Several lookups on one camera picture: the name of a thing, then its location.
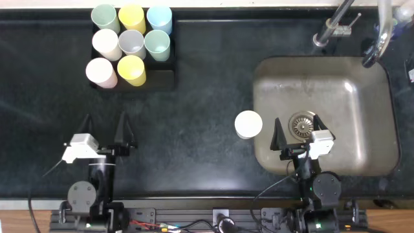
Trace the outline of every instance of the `wooden floor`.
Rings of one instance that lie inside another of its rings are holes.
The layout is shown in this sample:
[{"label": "wooden floor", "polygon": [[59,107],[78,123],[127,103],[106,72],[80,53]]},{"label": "wooden floor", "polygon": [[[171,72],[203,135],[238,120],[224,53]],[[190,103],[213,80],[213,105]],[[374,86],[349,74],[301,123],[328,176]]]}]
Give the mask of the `wooden floor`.
[{"label": "wooden floor", "polygon": [[[35,211],[40,231],[49,231],[50,211]],[[414,210],[368,210],[370,228],[384,232],[414,232]],[[26,210],[0,210],[2,233],[34,232]]]}]

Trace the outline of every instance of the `faucet spout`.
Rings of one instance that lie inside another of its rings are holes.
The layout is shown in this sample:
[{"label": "faucet spout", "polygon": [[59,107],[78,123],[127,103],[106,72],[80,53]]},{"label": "faucet spout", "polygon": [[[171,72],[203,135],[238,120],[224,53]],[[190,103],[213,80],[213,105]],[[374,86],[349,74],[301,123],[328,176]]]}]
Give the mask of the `faucet spout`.
[{"label": "faucet spout", "polygon": [[391,0],[378,0],[378,15],[380,20],[380,31],[375,45],[373,45],[366,52],[367,55],[362,60],[362,65],[365,68],[370,68],[378,59],[380,59],[382,54],[387,49],[389,40],[391,39],[393,32],[393,13]]}]

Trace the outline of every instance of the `white cup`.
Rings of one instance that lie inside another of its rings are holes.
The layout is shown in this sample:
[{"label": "white cup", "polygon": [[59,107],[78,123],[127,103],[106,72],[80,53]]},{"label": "white cup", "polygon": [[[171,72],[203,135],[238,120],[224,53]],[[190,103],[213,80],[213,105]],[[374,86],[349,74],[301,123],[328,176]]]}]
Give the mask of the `white cup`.
[{"label": "white cup", "polygon": [[100,29],[111,29],[115,33],[121,30],[115,8],[110,4],[102,4],[91,12],[91,19]]},{"label": "white cup", "polygon": [[167,6],[153,6],[147,11],[147,19],[154,30],[171,34],[173,31],[173,12]]},{"label": "white cup", "polygon": [[103,88],[113,88],[118,83],[111,62],[105,58],[91,60],[86,66],[86,77]]},{"label": "white cup", "polygon": [[122,51],[118,46],[118,35],[113,30],[101,29],[92,38],[92,46],[109,61],[118,61]]},{"label": "white cup", "polygon": [[241,139],[250,139],[260,133],[263,122],[256,112],[243,111],[235,118],[234,126]]},{"label": "white cup", "polygon": [[119,35],[119,47],[126,55],[134,55],[141,59],[146,57],[144,36],[137,30],[126,30]]},{"label": "white cup", "polygon": [[145,48],[156,61],[166,61],[169,58],[169,36],[161,30],[148,32],[144,39]]}]

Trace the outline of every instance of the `faucet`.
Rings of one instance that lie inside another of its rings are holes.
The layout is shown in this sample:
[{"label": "faucet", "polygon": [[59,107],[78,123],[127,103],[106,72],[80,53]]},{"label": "faucet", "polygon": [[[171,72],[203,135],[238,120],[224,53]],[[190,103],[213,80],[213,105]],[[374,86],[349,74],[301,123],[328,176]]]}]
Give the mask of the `faucet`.
[{"label": "faucet", "polygon": [[[319,33],[313,36],[313,42],[318,47],[324,47],[328,44],[331,36],[350,36],[351,27],[356,20],[361,16],[358,16],[348,26],[340,26],[338,23],[343,18],[343,15],[348,11],[354,0],[345,0],[331,19],[328,19]],[[391,0],[378,0],[378,15],[380,22],[380,31],[378,39],[375,45],[365,51],[365,58],[362,60],[362,65],[365,68],[370,68],[374,63],[382,56],[387,49],[389,40],[391,39],[393,24],[392,24],[392,7]]]}]

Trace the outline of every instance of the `cup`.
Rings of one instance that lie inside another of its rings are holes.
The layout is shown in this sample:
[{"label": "cup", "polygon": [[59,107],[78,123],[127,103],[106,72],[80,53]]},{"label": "cup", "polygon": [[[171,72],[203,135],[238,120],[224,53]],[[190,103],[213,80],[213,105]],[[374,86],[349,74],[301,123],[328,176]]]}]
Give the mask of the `cup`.
[{"label": "cup", "polygon": [[256,112],[243,111],[235,118],[234,127],[241,139],[250,139],[260,133],[263,122]]},{"label": "cup", "polygon": [[144,36],[137,30],[126,30],[121,33],[118,44],[126,55],[138,56],[141,59],[146,57]]},{"label": "cup", "polygon": [[118,83],[111,62],[105,58],[91,60],[86,66],[86,77],[103,88],[113,88]]},{"label": "cup", "polygon": [[147,19],[154,30],[171,34],[173,30],[173,12],[167,6],[153,6],[147,11]]},{"label": "cup", "polygon": [[146,31],[144,10],[140,5],[128,4],[119,10],[119,20],[128,30],[137,30],[144,34]]},{"label": "cup", "polygon": [[145,48],[156,61],[166,61],[169,58],[169,36],[161,30],[148,32],[144,39]]},{"label": "cup", "polygon": [[128,55],[118,62],[118,74],[131,85],[138,87],[147,80],[144,62],[141,58]]},{"label": "cup", "polygon": [[100,29],[111,29],[117,34],[121,30],[116,10],[112,5],[98,5],[91,12],[91,19]]},{"label": "cup", "polygon": [[113,30],[101,29],[92,38],[92,46],[109,61],[118,61],[122,51],[118,46],[118,35]]}]

